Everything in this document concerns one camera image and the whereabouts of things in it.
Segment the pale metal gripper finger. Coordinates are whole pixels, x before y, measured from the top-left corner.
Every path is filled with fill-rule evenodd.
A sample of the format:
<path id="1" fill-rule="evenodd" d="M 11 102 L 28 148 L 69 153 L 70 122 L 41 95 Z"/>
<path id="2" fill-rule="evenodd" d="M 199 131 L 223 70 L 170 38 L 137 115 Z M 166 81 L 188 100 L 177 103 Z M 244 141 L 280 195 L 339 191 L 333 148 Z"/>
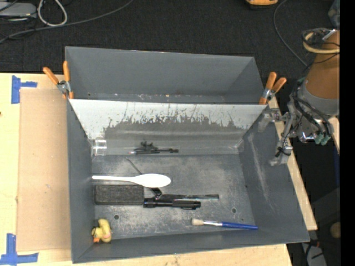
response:
<path id="1" fill-rule="evenodd" d="M 258 122 L 257 131 L 264 132 L 267 125 L 271 122 L 286 121 L 289 118 L 289 112 L 284 114 L 279 109 L 265 109 L 261 114 L 261 120 Z"/>
<path id="2" fill-rule="evenodd" d="M 287 164 L 288 159 L 293 151 L 293 147 L 291 146 L 289 141 L 291 128 L 292 121 L 287 120 L 280 134 L 280 139 L 277 142 L 275 155 L 271 160 L 269 160 L 271 166 Z"/>

